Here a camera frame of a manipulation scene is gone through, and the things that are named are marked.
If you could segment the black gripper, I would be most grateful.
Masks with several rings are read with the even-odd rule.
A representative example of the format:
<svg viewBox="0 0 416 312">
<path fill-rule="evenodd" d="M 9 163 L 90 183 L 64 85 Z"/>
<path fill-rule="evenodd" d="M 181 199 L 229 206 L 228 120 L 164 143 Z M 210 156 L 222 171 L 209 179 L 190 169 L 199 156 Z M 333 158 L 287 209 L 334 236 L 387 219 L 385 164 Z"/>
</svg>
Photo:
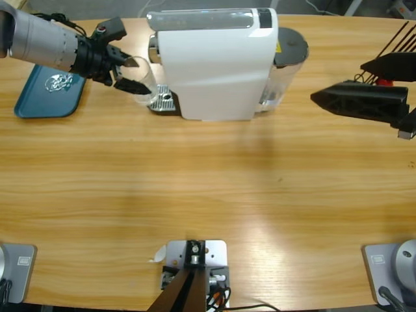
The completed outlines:
<svg viewBox="0 0 416 312">
<path fill-rule="evenodd" d="M 415 52 L 388 53 L 360 66 L 381 79 L 415 81 Z M 310 95 L 320 108 L 339 116 L 398 125 L 398 138 L 415 137 L 416 108 L 408 112 L 408 89 L 353 81 L 334 84 Z"/>
<path fill-rule="evenodd" d="M 77 34 L 75 37 L 78 46 L 75 52 L 74 73 L 81 77 L 106 86 L 112 86 L 113 81 L 110 72 L 115 67 L 132 68 L 140 66 L 133 56 L 109 44 L 103 34 L 95 34 L 91 37 Z M 117 80 L 114 87 L 130 94 L 151 94 L 151 90 L 143 83 L 126 78 Z"/>
</svg>

